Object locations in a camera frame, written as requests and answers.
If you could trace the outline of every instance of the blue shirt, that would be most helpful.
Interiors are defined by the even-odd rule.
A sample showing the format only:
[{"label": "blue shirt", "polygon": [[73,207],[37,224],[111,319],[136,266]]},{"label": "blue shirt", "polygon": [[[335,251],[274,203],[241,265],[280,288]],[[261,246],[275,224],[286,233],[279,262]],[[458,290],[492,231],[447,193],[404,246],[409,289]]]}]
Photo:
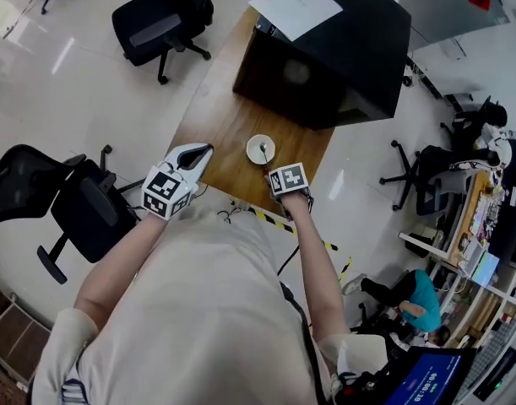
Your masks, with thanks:
[{"label": "blue shirt", "polygon": [[442,324],[440,304],[437,301],[434,283],[423,270],[416,270],[416,290],[408,299],[410,303],[425,308],[425,315],[415,318],[413,315],[402,312],[409,324],[422,332],[433,332]]}]

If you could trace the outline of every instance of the white tile floor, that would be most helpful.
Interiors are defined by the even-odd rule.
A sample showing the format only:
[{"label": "white tile floor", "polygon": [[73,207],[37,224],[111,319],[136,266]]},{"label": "white tile floor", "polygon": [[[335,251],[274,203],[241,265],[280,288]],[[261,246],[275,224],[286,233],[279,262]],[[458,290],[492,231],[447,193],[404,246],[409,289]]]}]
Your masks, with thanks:
[{"label": "white tile floor", "polygon": [[[142,178],[166,151],[193,93],[210,62],[199,55],[173,53],[167,86],[156,82],[157,61],[133,67],[122,55],[111,27],[112,11],[128,0],[52,0],[40,15],[37,2],[6,40],[29,0],[0,0],[0,157],[16,143],[28,143],[55,159],[86,153],[97,159],[104,144],[113,146],[109,168],[122,184]],[[248,0],[213,0],[215,22],[197,40],[213,56],[222,47]],[[392,283],[408,267],[423,265],[397,234],[416,221],[413,208],[391,209],[399,185],[380,186],[380,176],[401,173],[390,147],[399,140],[413,156],[429,143],[443,144],[438,123],[452,112],[421,86],[403,88],[394,119],[338,128],[312,184],[313,217],[324,240],[335,243],[340,270],[353,258],[343,283],[366,273]],[[209,189],[201,203],[226,203]],[[278,265],[296,239],[263,223]],[[73,303],[90,264],[68,244],[59,263],[68,283],[57,284],[36,257],[50,248],[60,229],[51,215],[0,224],[0,287],[13,290],[48,320]],[[303,301],[299,258],[282,279]],[[359,317],[362,295],[346,299],[350,323]]]}]

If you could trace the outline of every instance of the white t-shirt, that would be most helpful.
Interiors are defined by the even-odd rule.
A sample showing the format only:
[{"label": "white t-shirt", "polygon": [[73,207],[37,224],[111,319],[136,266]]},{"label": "white t-shirt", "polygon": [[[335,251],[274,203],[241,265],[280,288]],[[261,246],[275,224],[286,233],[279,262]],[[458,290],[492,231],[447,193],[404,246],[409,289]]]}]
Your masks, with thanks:
[{"label": "white t-shirt", "polygon": [[[210,211],[182,213],[100,334],[79,310],[58,315],[34,405],[62,403],[72,369],[94,405],[316,403],[301,319],[284,299],[256,219],[243,212],[228,224]],[[346,336],[356,338],[320,343],[333,363]],[[330,376],[316,350],[327,394]]]}]

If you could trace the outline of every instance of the shirt sleeve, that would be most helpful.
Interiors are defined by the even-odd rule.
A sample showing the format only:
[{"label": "shirt sleeve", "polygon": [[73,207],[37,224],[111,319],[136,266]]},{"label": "shirt sleeve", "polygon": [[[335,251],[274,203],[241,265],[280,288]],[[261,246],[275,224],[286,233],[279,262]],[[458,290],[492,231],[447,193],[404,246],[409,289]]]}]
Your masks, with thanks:
[{"label": "shirt sleeve", "polygon": [[[319,341],[318,347],[325,359],[339,372],[375,374],[387,364],[385,339],[374,334],[334,334]],[[342,362],[345,362],[348,370],[337,368]]]},{"label": "shirt sleeve", "polygon": [[69,308],[59,312],[36,369],[33,405],[61,403],[62,384],[82,348],[97,335],[98,327],[83,311]]}]

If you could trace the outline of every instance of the wooden desk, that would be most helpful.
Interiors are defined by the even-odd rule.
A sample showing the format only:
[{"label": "wooden desk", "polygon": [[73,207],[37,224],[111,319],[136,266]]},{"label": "wooden desk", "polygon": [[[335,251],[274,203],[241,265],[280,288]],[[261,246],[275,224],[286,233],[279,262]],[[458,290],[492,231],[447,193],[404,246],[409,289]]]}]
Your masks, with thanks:
[{"label": "wooden desk", "polygon": [[313,131],[233,93],[239,66],[252,38],[258,12],[248,8],[213,61],[182,118],[170,149],[211,143],[215,154],[202,182],[269,211],[279,211],[263,179],[265,171],[246,155],[247,141],[269,135],[276,153],[271,169],[302,162],[311,182],[333,129]]},{"label": "wooden desk", "polygon": [[414,239],[405,233],[400,233],[399,237],[402,240],[409,241],[421,249],[429,251],[431,254],[436,255],[446,261],[453,267],[457,267],[459,262],[462,261],[462,253],[459,251],[459,242],[463,234],[467,234],[469,237],[472,236],[470,233],[471,220],[474,217],[475,210],[477,208],[477,200],[480,194],[488,184],[488,173],[486,171],[478,172],[475,177],[472,177],[472,183],[468,192],[468,198],[462,207],[462,213],[460,214],[459,222],[454,230],[453,239],[445,250],[438,249],[434,246],[423,243],[420,240]]}]

